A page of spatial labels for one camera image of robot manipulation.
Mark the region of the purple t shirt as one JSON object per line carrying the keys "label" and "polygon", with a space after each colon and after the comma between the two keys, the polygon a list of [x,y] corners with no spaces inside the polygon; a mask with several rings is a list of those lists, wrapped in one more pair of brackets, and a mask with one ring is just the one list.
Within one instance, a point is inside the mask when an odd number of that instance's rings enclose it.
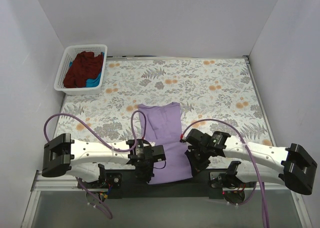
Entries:
{"label": "purple t shirt", "polygon": [[154,177],[150,185],[166,184],[192,178],[190,162],[185,155],[187,144],[180,142],[182,134],[181,106],[172,102],[164,106],[140,104],[138,110],[140,125],[145,140],[162,145],[166,161],[154,164]]}

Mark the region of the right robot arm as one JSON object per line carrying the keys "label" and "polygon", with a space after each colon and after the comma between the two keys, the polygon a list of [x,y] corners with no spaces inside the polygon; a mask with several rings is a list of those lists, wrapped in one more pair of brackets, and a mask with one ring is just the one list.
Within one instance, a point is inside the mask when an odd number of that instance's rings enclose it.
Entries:
{"label": "right robot arm", "polygon": [[230,158],[225,172],[213,183],[219,187],[239,187],[247,183],[272,183],[301,194],[311,195],[318,164],[299,144],[290,147],[242,143],[238,136],[216,131],[213,135],[192,129],[180,142],[187,143],[185,152],[192,176],[209,167],[210,158]]}

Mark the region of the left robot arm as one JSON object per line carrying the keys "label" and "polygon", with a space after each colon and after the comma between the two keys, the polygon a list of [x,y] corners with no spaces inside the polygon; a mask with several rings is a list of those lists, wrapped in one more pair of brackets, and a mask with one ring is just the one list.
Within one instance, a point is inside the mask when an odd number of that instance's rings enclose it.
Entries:
{"label": "left robot arm", "polygon": [[85,142],[63,133],[44,145],[42,176],[57,178],[70,175],[91,183],[95,188],[113,183],[105,164],[134,166],[135,177],[149,183],[155,163],[166,162],[162,145],[144,139],[108,143]]}

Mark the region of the floral patterned table mat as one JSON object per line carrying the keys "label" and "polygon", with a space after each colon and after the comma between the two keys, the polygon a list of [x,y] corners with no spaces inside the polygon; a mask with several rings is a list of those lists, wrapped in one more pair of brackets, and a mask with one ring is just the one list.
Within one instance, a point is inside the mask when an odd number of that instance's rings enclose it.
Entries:
{"label": "floral patterned table mat", "polygon": [[107,60],[102,90],[68,95],[55,134],[97,142],[140,135],[140,104],[180,104],[181,126],[204,133],[240,133],[248,142],[271,146],[268,125],[246,61],[238,59]]}

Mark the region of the white plastic laundry basket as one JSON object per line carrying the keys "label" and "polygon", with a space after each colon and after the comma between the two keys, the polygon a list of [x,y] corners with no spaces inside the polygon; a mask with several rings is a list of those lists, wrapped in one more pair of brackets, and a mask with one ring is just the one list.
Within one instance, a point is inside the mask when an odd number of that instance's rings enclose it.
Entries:
{"label": "white plastic laundry basket", "polygon": [[67,95],[96,95],[102,90],[108,48],[104,44],[72,45],[65,49],[54,89]]}

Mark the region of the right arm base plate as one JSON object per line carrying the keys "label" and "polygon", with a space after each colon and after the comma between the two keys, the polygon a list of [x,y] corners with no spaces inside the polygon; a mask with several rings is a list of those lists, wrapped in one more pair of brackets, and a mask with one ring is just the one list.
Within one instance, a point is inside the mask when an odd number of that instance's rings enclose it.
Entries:
{"label": "right arm base plate", "polygon": [[209,173],[209,185],[212,188],[253,188],[255,182],[244,182],[237,178],[235,175],[229,175],[225,172],[210,172]]}

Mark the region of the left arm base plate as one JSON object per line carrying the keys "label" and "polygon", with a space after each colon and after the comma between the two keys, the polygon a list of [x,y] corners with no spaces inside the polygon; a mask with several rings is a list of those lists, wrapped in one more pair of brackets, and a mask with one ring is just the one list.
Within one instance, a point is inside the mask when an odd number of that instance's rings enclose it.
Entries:
{"label": "left arm base plate", "polygon": [[106,172],[104,175],[98,175],[92,182],[80,180],[87,189],[119,189],[122,184],[122,174],[119,172]]}

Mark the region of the aluminium frame rail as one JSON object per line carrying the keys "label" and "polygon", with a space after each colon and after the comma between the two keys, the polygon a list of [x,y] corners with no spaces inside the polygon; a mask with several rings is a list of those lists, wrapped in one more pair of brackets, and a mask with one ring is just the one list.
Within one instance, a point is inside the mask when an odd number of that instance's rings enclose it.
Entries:
{"label": "aluminium frame rail", "polygon": [[[129,181],[124,181],[124,174],[122,176],[122,182],[121,182],[121,190],[125,190],[125,188],[129,186]],[[197,187],[207,187],[208,184],[204,185],[204,181],[195,181],[193,179],[188,179],[188,180],[182,180],[182,181],[177,181],[177,182],[170,182],[170,183],[164,183],[164,184],[145,184],[145,183],[137,183],[136,186],[142,186],[142,188],[148,188],[149,190],[155,189],[155,188],[166,188],[166,187],[184,187],[186,188],[187,186],[197,186]],[[266,190],[288,190],[287,187],[281,184],[276,184],[276,183],[265,183],[264,188]],[[90,191],[97,191],[97,189],[102,189],[102,190],[107,190],[107,188],[87,188]],[[79,185],[78,181],[74,176],[71,175],[64,175],[61,177],[54,177],[54,178],[47,178],[47,177],[42,177],[42,174],[40,172],[37,172],[35,175],[35,180],[32,185],[32,191],[75,191],[75,190],[83,190],[83,188]]]}

